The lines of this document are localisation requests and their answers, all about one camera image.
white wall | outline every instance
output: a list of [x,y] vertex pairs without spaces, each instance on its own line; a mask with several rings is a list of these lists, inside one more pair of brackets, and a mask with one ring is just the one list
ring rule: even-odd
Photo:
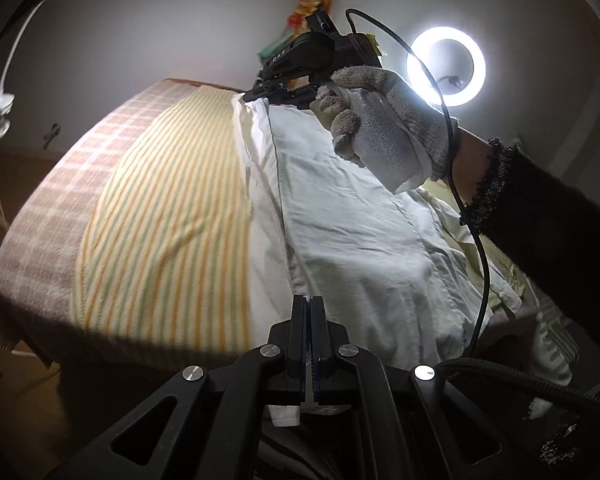
[[[54,122],[67,150],[89,127],[155,80],[176,76],[248,88],[256,57],[297,0],[49,0],[16,52],[7,90],[12,130],[1,142],[39,149]],[[547,164],[600,72],[600,24],[581,0],[335,0],[384,21],[407,41],[432,25],[460,28],[487,62],[483,90],[454,108],[476,134],[522,136]],[[373,27],[360,25],[363,32]],[[404,72],[404,53],[378,34]],[[8,49],[0,50],[0,66]]]

black sleeve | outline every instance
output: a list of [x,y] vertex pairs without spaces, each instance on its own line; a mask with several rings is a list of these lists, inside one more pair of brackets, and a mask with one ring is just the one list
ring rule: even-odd
[[600,344],[600,207],[514,146],[490,144],[466,216]]

gloved hand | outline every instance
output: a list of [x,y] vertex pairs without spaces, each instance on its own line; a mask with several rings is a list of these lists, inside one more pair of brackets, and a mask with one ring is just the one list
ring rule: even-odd
[[[446,175],[445,118],[397,73],[352,66],[334,72],[331,79],[333,84],[320,87],[310,108],[331,132],[337,155],[367,166],[392,192],[414,173],[419,176],[412,180],[423,181]],[[455,137],[458,122],[452,119],[452,124]],[[427,165],[423,150],[430,166],[418,173],[414,164]]]

metal screw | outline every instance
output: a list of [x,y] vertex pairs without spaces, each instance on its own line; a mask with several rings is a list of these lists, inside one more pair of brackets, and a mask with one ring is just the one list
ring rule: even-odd
[[360,350],[355,345],[347,344],[338,348],[338,354],[340,354],[342,357],[355,357],[358,355],[358,352],[360,352]]
[[275,357],[280,353],[280,347],[277,345],[264,345],[260,347],[260,355],[263,357]]
[[421,381],[430,381],[436,376],[436,371],[427,365],[416,366],[413,373]]
[[187,381],[197,381],[197,380],[201,379],[204,374],[205,374],[205,371],[202,368],[200,368],[199,366],[187,366],[182,371],[182,376]]

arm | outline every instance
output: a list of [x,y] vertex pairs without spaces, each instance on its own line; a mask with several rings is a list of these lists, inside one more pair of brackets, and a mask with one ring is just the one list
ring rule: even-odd
[[514,147],[461,135],[454,181],[467,216],[600,344],[600,207]]

